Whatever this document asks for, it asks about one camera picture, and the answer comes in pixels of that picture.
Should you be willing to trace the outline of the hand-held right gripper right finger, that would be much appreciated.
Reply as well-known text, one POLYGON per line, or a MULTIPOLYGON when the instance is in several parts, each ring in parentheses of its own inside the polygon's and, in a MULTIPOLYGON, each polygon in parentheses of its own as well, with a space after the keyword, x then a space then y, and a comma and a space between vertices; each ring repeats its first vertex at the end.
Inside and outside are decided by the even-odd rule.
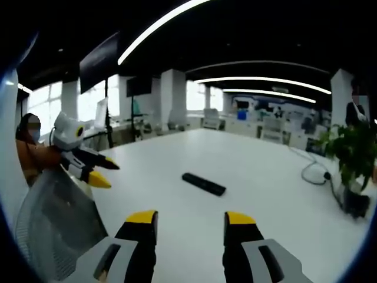
POLYGON ((301 262, 274 239, 266 239, 256 221, 238 212, 224 213, 223 268, 226 282, 310 282, 301 262))

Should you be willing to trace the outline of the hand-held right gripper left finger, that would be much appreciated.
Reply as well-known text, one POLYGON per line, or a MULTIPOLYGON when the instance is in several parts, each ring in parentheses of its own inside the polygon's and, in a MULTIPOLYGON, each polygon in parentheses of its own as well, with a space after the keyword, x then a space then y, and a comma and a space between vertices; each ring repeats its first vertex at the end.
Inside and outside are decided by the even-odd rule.
POLYGON ((68 282, 151 282, 156 265, 158 212, 130 215, 114 237, 84 253, 68 282))

